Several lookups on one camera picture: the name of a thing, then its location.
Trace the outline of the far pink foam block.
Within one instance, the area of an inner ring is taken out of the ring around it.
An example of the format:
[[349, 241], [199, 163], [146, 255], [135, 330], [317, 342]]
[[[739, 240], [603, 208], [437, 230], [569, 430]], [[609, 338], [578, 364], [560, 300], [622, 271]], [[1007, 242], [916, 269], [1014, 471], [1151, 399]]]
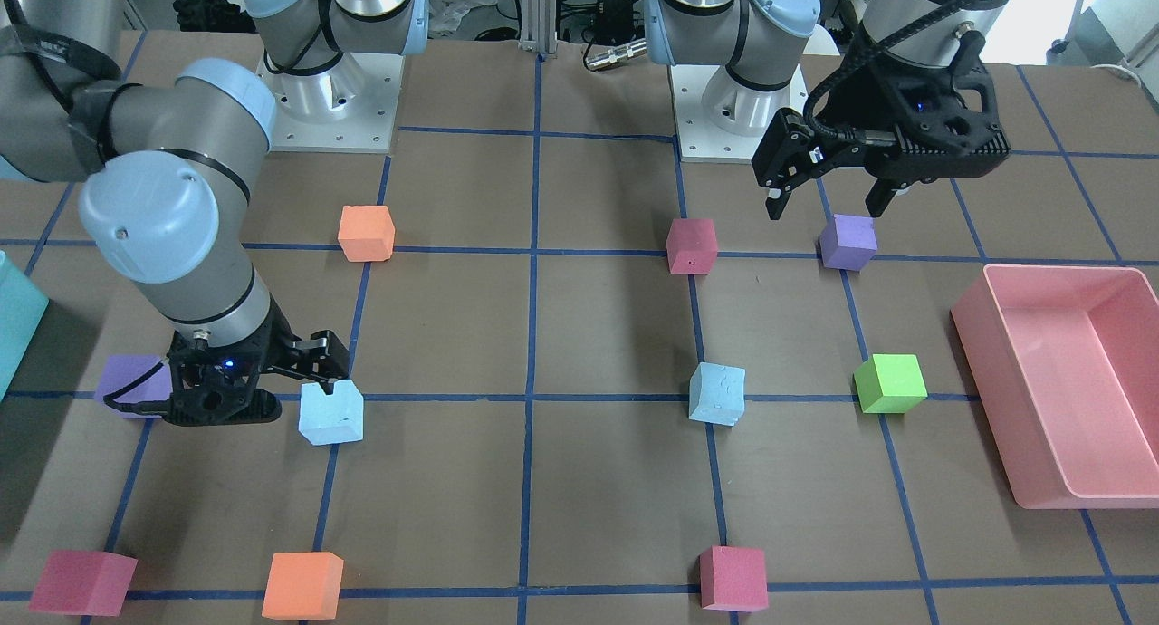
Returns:
[[32, 591], [32, 612], [70, 616], [121, 615], [138, 560], [103, 551], [54, 550]]

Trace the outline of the light blue block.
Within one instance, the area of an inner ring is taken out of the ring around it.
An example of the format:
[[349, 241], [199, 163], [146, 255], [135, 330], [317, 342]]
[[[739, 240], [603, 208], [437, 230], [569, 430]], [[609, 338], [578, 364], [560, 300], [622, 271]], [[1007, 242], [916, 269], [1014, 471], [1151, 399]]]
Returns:
[[312, 445], [360, 442], [364, 438], [364, 398], [351, 379], [340, 379], [331, 392], [320, 384], [302, 384], [298, 429]]
[[690, 380], [688, 417], [692, 421], [736, 426], [745, 410], [745, 369], [699, 362]]

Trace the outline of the green foam block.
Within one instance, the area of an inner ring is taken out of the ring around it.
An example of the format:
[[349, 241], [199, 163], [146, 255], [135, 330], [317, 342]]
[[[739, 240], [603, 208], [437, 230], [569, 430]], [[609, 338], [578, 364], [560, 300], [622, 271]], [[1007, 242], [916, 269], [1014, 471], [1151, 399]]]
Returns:
[[904, 414], [928, 398], [914, 354], [874, 353], [853, 379], [857, 402], [866, 414]]

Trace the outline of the pink plastic tray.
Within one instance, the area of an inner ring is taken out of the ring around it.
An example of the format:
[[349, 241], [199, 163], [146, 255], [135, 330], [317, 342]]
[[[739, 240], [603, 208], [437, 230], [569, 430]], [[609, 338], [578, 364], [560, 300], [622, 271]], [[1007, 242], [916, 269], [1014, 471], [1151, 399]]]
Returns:
[[1158, 506], [1158, 304], [1145, 274], [989, 264], [952, 317], [1018, 506]]

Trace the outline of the aluminium frame post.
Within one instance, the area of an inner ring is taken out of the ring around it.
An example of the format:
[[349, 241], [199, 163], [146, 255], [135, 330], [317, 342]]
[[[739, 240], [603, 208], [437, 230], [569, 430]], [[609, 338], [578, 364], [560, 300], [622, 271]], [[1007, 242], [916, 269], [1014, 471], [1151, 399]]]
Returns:
[[519, 48], [555, 58], [557, 13], [557, 0], [519, 0]]

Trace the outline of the pink block robot side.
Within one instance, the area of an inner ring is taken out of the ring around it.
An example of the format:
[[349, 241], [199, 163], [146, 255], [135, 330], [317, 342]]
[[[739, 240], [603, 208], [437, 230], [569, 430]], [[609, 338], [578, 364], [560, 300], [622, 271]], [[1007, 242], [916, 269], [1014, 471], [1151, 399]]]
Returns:
[[707, 275], [719, 256], [712, 219], [675, 219], [666, 234], [666, 266], [671, 274]]

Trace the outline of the orange block table side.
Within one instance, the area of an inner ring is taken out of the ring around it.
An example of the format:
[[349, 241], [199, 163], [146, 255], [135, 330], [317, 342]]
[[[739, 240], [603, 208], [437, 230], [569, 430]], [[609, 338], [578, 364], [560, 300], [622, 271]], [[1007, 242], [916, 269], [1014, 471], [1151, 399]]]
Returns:
[[268, 620], [335, 620], [344, 560], [330, 552], [274, 554], [262, 617]]

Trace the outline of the near purple foam block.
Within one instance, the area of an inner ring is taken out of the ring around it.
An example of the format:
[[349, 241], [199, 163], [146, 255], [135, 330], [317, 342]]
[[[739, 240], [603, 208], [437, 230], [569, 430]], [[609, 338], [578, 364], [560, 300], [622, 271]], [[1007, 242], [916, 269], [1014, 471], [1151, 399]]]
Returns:
[[875, 220], [869, 216], [833, 215], [819, 237], [822, 264], [860, 272], [877, 253]]

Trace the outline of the orange block robot side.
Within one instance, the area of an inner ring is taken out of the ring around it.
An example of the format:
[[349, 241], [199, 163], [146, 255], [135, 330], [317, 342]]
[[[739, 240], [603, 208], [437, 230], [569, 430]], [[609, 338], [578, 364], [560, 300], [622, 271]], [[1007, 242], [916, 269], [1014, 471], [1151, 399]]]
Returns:
[[343, 208], [337, 232], [340, 249], [352, 263], [384, 262], [393, 256], [395, 225], [389, 209]]

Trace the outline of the pink block table side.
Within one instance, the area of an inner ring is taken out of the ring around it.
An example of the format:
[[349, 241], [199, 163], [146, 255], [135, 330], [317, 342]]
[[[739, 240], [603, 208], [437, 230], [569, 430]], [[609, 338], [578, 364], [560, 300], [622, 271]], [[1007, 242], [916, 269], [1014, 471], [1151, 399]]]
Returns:
[[699, 555], [700, 605], [753, 613], [770, 609], [770, 577], [761, 548], [709, 546]]

